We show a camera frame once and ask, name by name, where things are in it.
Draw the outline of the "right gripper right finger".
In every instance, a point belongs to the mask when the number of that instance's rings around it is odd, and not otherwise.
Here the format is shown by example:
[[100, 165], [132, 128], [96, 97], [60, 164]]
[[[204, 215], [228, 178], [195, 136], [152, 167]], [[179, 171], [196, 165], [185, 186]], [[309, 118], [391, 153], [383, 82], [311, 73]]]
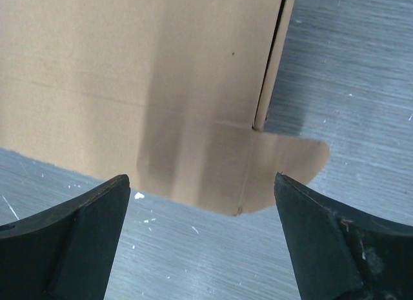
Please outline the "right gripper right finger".
[[412, 299], [412, 227], [285, 174], [274, 195], [301, 299]]

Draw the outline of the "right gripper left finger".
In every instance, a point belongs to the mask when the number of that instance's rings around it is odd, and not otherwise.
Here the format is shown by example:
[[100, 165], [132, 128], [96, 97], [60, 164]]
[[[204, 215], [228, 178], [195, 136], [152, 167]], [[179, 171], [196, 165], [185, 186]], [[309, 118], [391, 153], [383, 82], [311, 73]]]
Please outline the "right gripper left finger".
[[117, 175], [1, 226], [1, 299], [103, 299], [129, 199]]

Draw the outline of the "brown cardboard box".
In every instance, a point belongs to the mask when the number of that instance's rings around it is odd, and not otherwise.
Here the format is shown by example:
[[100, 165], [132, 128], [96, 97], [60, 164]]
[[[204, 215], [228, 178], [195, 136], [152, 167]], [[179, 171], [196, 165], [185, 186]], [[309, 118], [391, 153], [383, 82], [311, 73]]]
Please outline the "brown cardboard box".
[[263, 130], [294, 0], [1, 0], [1, 146], [237, 216], [324, 141]]

